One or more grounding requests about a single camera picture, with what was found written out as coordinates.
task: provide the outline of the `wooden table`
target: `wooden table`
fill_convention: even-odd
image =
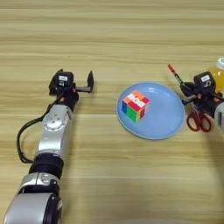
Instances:
[[[29,170],[16,135],[53,98],[61,68],[94,94],[82,94],[61,180],[65,224],[224,223],[224,141],[185,127],[163,141],[132,136],[116,118],[128,86],[155,81],[179,87],[223,56],[223,0],[0,2],[0,220]],[[32,155],[41,126],[24,134]]]

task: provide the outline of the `colorful cube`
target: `colorful cube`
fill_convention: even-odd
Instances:
[[[150,100],[135,90],[122,100],[122,111],[134,123],[145,116]]]

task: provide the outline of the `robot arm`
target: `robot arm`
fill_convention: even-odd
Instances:
[[[42,137],[34,160],[10,203],[3,224],[60,223],[60,177],[66,158],[72,112],[79,100],[79,89],[81,92],[92,92],[92,72],[87,83],[87,87],[76,87],[73,74],[63,70],[52,78],[50,95],[57,95],[59,100],[43,117]]]
[[[216,84],[210,72],[194,76],[193,82],[183,82],[174,68],[168,66],[178,80],[185,99],[184,105],[192,102],[195,108],[215,120],[215,123],[224,131],[224,98],[222,93],[216,93]]]

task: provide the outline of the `orange bottle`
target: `orange bottle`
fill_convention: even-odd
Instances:
[[[224,58],[219,58],[216,65],[210,67],[209,72],[216,82],[216,92],[224,90]]]

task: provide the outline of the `black cable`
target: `black cable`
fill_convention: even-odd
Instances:
[[[63,96],[63,94],[64,94],[64,92],[62,92],[61,95],[60,95],[59,97],[57,97],[57,99],[56,99],[52,104],[50,104],[50,105],[48,106],[46,112],[45,112],[42,116],[40,116],[40,117],[38,117],[38,118],[36,118],[36,119],[33,119],[33,120],[27,122],[27,123],[26,123],[26,124],[19,130],[19,132],[17,133],[17,154],[18,154],[18,156],[19,156],[21,162],[23,162],[23,163],[25,163],[25,164],[31,164],[31,163],[32,163],[32,161],[31,161],[29,158],[27,158],[27,157],[25,156],[25,154],[23,153],[23,151],[22,151],[22,149],[21,149],[21,145],[20,145],[20,137],[21,137],[22,133],[23,133],[27,128],[31,127],[33,124],[42,122],[43,119],[44,119],[44,117],[45,117],[45,115],[46,115],[47,113],[49,113],[49,111],[50,111],[50,109],[52,108],[52,106],[53,106],[53,105],[54,105],[54,104],[55,104],[55,103],[56,103],[56,102]]]

